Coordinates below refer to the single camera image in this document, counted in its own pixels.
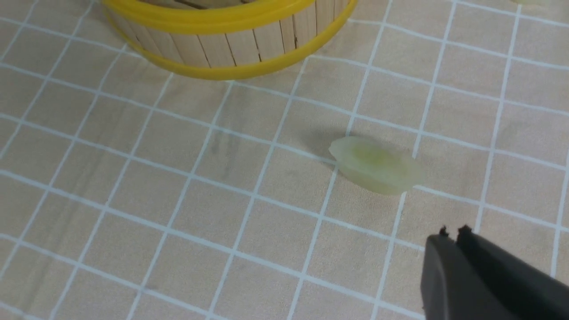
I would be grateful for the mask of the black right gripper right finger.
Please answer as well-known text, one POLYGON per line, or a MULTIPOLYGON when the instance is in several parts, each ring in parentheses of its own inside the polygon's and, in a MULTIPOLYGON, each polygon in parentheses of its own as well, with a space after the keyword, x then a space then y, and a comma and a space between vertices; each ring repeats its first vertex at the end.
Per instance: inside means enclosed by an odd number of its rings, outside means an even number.
POLYGON ((568 286, 474 233, 458 229, 457 246, 500 304, 519 320, 566 320, 568 286))

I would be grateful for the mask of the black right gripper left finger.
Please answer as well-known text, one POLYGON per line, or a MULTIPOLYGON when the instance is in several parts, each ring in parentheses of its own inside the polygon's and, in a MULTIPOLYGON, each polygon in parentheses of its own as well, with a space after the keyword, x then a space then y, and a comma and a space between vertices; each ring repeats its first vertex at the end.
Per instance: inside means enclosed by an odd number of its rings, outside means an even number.
POLYGON ((498 316, 498 300, 449 237, 446 226, 425 242, 421 299, 427 320, 489 320, 498 316))

